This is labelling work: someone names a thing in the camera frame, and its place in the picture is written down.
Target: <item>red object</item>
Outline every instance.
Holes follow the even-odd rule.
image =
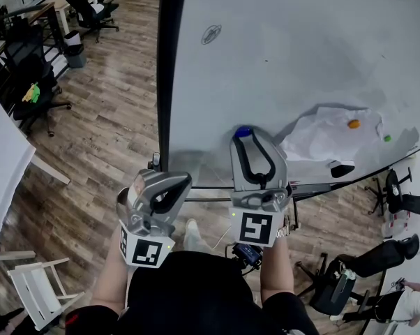
[[[75,314],[73,317],[71,317],[68,321],[66,321],[66,325],[73,324],[75,321],[77,321],[78,315]]]

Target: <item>shoe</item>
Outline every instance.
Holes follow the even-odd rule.
[[[200,235],[199,228],[197,227],[197,222],[194,218],[190,218],[185,225],[185,233],[188,234],[189,232],[197,231]]]
[[[342,314],[340,314],[340,315],[331,315],[329,317],[329,319],[332,322],[338,322],[339,320],[342,320],[343,319],[343,315]]]

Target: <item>orange candy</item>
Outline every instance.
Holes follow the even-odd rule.
[[[350,127],[350,129],[357,129],[361,126],[361,121],[358,119],[351,120],[351,122],[348,123],[348,126]]]

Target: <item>black shirt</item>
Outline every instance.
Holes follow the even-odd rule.
[[[104,306],[67,315],[66,334],[283,334],[318,335],[301,300],[276,294],[261,309],[237,262],[197,252],[170,253],[159,269],[139,268],[128,308],[120,316]]]

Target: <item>sneaker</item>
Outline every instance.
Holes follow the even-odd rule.
[[[329,317],[329,319],[332,322],[338,322],[339,320],[342,320],[343,319],[343,315],[342,314],[340,314],[340,315],[331,315]]]

